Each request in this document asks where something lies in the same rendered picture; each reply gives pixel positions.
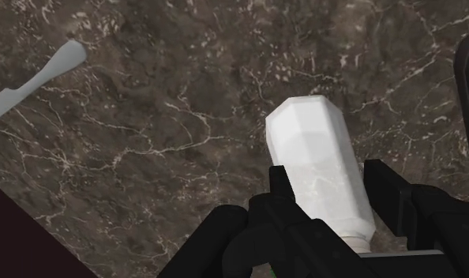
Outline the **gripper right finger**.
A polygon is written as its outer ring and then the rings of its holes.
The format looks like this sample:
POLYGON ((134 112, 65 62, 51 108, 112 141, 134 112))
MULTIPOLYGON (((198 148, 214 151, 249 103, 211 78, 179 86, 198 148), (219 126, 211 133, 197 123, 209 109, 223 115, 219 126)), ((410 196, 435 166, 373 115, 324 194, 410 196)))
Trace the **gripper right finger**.
POLYGON ((373 210, 409 250, 440 246, 459 278, 469 278, 469 202, 411 184, 381 160, 365 161, 363 182, 373 210))

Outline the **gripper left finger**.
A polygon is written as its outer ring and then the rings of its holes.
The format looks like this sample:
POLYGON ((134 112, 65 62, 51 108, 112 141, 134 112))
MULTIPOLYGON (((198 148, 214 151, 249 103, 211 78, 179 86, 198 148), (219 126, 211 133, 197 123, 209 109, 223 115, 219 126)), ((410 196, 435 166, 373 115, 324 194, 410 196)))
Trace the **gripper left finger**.
POLYGON ((270 167, 269 181, 269 192, 251 197, 248 208, 215 207, 157 278, 251 278, 263 264, 276 278, 377 278, 323 220, 296 204, 284 167, 270 167))

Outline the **white faceted bottle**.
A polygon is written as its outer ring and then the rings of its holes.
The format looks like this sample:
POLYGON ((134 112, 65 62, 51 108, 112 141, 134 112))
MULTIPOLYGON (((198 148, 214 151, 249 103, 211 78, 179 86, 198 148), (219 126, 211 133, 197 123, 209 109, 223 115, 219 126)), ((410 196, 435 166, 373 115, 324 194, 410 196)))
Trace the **white faceted bottle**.
POLYGON ((265 132, 296 203, 354 252, 368 253, 376 225, 342 111, 324 96, 290 97, 266 117, 265 132))

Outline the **grey table knife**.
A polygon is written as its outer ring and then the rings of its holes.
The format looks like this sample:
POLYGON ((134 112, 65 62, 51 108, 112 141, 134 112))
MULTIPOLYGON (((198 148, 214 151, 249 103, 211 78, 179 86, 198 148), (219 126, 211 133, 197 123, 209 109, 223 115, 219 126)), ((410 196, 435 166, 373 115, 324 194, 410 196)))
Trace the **grey table knife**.
POLYGON ((87 51, 81 43, 73 39, 66 42, 54 53, 47 64, 21 87, 4 88, 0 91, 0 117, 48 81, 78 67, 87 57, 87 51))

